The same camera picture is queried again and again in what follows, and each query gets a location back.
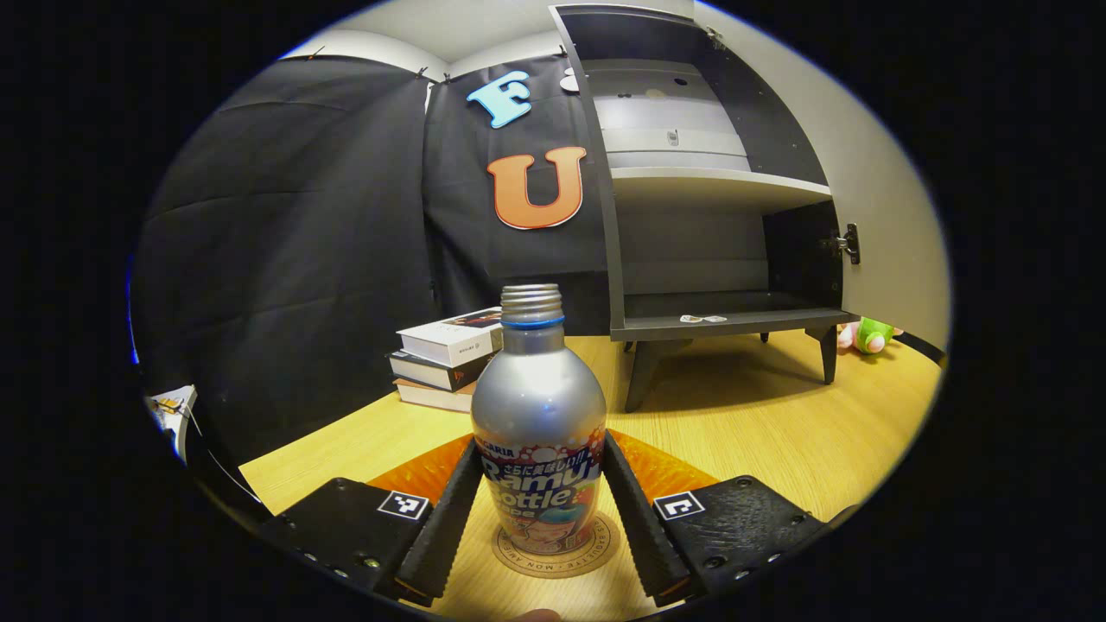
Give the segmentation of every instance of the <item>green plush toy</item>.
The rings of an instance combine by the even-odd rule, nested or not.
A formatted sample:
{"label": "green plush toy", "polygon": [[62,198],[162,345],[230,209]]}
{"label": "green plush toy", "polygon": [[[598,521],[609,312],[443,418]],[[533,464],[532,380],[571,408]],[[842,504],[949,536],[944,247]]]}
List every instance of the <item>green plush toy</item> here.
{"label": "green plush toy", "polygon": [[870,318],[860,318],[859,322],[845,324],[837,335],[839,348],[856,348],[865,354],[881,352],[887,342],[902,331],[890,324],[877,322]]}

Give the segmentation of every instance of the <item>ceiling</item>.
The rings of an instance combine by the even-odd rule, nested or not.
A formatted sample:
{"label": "ceiling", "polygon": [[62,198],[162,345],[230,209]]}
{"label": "ceiling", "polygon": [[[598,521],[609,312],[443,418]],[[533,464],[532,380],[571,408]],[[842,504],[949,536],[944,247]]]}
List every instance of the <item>ceiling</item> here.
{"label": "ceiling", "polygon": [[[553,30],[549,7],[570,0],[389,0],[332,29],[364,30],[421,48],[452,63],[513,39]],[[619,0],[691,17],[693,0]]]}

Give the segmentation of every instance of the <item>aluminum bottle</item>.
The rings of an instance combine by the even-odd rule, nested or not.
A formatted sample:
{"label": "aluminum bottle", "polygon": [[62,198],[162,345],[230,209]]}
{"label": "aluminum bottle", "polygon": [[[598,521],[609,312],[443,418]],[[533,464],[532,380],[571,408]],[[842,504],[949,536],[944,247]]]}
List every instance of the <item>aluminum bottle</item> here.
{"label": "aluminum bottle", "polygon": [[472,395],[472,429],[500,523],[538,554],[592,535],[606,401],[592,370],[564,346],[556,284],[503,288],[503,350]]}

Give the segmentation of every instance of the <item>coaster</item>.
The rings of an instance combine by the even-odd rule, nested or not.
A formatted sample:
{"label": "coaster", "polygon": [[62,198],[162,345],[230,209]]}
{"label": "coaster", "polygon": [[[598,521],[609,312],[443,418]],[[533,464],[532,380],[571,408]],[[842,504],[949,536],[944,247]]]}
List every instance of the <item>coaster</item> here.
{"label": "coaster", "polygon": [[567,579],[586,574],[609,561],[617,548],[618,531],[615,529],[615,521],[601,511],[595,512],[592,538],[574,551],[554,556],[530,553],[515,548],[507,531],[498,526],[495,540],[492,542],[495,559],[503,562],[503,566],[539,579]]}

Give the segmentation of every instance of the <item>cabinet shelf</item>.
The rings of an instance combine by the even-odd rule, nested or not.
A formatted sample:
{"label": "cabinet shelf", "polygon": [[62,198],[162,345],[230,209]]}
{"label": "cabinet shelf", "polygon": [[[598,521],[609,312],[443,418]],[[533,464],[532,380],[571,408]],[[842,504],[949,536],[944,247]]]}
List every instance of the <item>cabinet shelf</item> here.
{"label": "cabinet shelf", "polygon": [[619,214],[739,210],[774,214],[832,198],[828,186],[728,168],[612,168]]}
{"label": "cabinet shelf", "polygon": [[[626,296],[625,326],[613,329],[614,341],[696,339],[771,332],[852,322],[839,309],[817,307],[779,291],[718,291]],[[721,322],[687,323],[680,315],[720,315]]]}

